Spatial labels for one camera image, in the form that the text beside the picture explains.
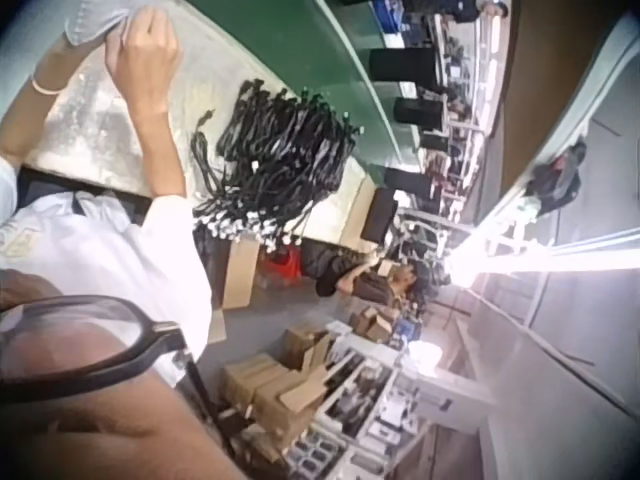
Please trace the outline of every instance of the red object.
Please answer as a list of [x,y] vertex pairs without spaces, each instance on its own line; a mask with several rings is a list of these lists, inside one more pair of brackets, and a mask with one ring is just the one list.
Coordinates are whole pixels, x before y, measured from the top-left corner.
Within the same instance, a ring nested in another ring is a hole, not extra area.
[[277,273],[288,280],[297,281],[302,276],[300,271],[300,249],[293,245],[287,246],[287,255],[283,263],[275,262],[267,257],[264,265],[269,271]]

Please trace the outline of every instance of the white glove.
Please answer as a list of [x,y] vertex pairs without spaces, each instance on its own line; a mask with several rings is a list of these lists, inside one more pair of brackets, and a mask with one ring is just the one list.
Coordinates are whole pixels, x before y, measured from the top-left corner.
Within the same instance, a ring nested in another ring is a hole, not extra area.
[[104,35],[153,0],[80,0],[65,25],[67,38],[78,46]]

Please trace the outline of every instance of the eyeglasses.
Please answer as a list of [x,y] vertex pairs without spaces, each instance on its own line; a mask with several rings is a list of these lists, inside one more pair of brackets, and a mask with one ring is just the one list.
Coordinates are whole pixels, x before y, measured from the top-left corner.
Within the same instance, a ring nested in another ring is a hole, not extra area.
[[219,409],[177,323],[154,322],[129,301],[93,295],[40,300],[0,315],[0,406],[95,392],[156,361],[186,371],[202,412],[218,426]]

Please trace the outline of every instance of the cable bundle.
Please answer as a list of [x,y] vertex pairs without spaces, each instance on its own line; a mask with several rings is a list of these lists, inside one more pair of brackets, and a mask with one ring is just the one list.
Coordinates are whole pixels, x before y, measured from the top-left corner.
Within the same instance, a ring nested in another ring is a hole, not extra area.
[[195,210],[214,237],[239,241],[252,232],[268,250],[291,243],[295,231],[319,202],[338,191],[347,158],[360,129],[344,115],[340,122],[321,95],[300,98],[262,90],[262,80],[245,82],[233,116],[216,146],[225,159],[220,178],[208,161],[208,143],[198,122],[191,152],[210,197]]

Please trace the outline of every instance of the worker in white shirt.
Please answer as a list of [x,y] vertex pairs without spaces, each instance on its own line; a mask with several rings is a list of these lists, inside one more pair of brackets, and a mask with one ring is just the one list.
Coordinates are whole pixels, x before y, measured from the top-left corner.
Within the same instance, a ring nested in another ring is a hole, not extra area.
[[241,478],[172,388],[205,348],[211,290],[169,126],[181,50],[162,10],[141,9],[106,40],[154,197],[142,227],[123,222],[113,198],[89,194],[14,213],[16,175],[57,94],[104,43],[104,31],[83,38],[88,10],[0,124],[0,477]]

